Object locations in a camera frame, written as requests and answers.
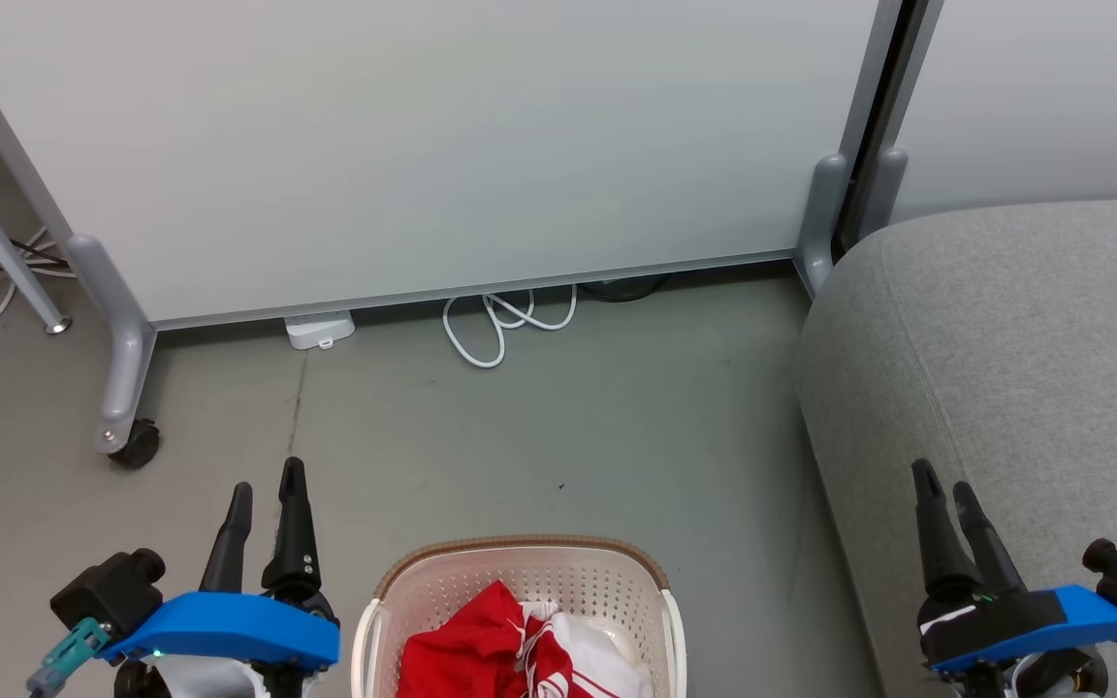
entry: basket handle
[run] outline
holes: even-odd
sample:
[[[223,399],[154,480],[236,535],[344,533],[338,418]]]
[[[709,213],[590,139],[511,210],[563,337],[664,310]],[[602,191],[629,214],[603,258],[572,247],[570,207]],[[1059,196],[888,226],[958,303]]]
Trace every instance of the basket handle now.
[[[373,622],[378,619],[382,602],[374,599],[364,606],[356,623],[356,635],[351,640],[351,698],[366,698],[369,677],[364,675],[364,651],[369,649],[369,635],[373,631]]]
[[[408,554],[408,557],[395,562],[391,571],[385,573],[382,582],[378,584],[378,590],[373,592],[373,599],[385,599],[385,593],[390,591],[391,584],[394,584],[394,580],[399,579],[403,570],[408,570],[409,566],[416,565],[418,562],[426,560],[426,557],[460,553],[462,551],[485,551],[485,548],[491,547],[537,547],[537,545],[542,545],[543,547],[546,545],[557,545],[557,547],[607,548],[607,551],[622,553],[628,557],[632,557],[633,561],[639,562],[640,566],[643,566],[649,575],[652,576],[652,580],[658,583],[658,589],[670,589],[670,582],[666,580],[666,573],[661,571],[661,566],[652,557],[648,556],[646,552],[630,543],[613,538],[593,538],[590,535],[494,535],[490,538],[465,538],[449,543],[438,543],[437,545],[427,545],[427,547],[421,547],[420,551]]]
[[[679,604],[665,589],[661,597],[666,601],[666,611],[670,614],[670,632],[668,633],[672,654],[670,662],[670,695],[672,698],[687,698],[687,640],[684,639],[684,619],[679,616]]]

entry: robotic arm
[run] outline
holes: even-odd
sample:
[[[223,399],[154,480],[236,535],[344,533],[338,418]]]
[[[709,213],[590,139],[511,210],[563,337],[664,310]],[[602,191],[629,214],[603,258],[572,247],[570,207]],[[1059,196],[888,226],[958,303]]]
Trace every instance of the robotic arm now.
[[[925,459],[913,463],[926,600],[917,614],[926,664],[966,698],[1035,698],[1067,681],[1072,694],[1106,695],[1095,646],[1117,642],[1117,547],[1098,539],[1083,564],[1098,591],[1029,592],[972,487],[954,486],[967,560],[945,511],[943,486]]]
[[[70,630],[27,681],[31,698],[52,698],[89,658],[118,666],[114,698],[187,698],[227,676],[255,695],[302,698],[338,661],[338,620],[322,595],[305,463],[287,459],[283,516],[262,595],[242,593],[244,548],[252,529],[252,487],[236,486],[198,592],[163,602],[165,574],[147,548],[115,553],[49,601]]]

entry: floor crack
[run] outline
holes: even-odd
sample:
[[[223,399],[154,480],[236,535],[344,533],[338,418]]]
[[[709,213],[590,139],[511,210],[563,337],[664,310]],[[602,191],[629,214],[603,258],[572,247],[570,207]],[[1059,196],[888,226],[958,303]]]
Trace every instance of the floor crack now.
[[[300,364],[300,385],[296,389],[296,407],[292,410],[292,437],[287,440],[287,455],[294,456],[296,448],[296,431],[300,423],[300,401],[305,398],[305,373],[309,371],[309,353],[305,352],[305,361]]]

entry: white power strip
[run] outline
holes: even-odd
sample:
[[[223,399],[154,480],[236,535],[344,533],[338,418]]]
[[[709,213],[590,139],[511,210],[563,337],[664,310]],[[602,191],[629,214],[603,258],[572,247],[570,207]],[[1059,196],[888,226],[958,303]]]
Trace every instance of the white power strip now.
[[[356,332],[356,324],[351,322],[347,310],[292,315],[283,322],[287,323],[287,337],[297,350],[313,350],[314,346],[328,350],[342,337]]]

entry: red and white garment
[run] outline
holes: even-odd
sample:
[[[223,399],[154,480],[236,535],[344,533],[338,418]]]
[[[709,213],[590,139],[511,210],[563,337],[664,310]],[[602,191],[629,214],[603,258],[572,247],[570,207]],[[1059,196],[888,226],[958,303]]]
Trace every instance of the red and white garment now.
[[[395,698],[652,698],[652,685],[607,632],[495,582],[408,639]]]

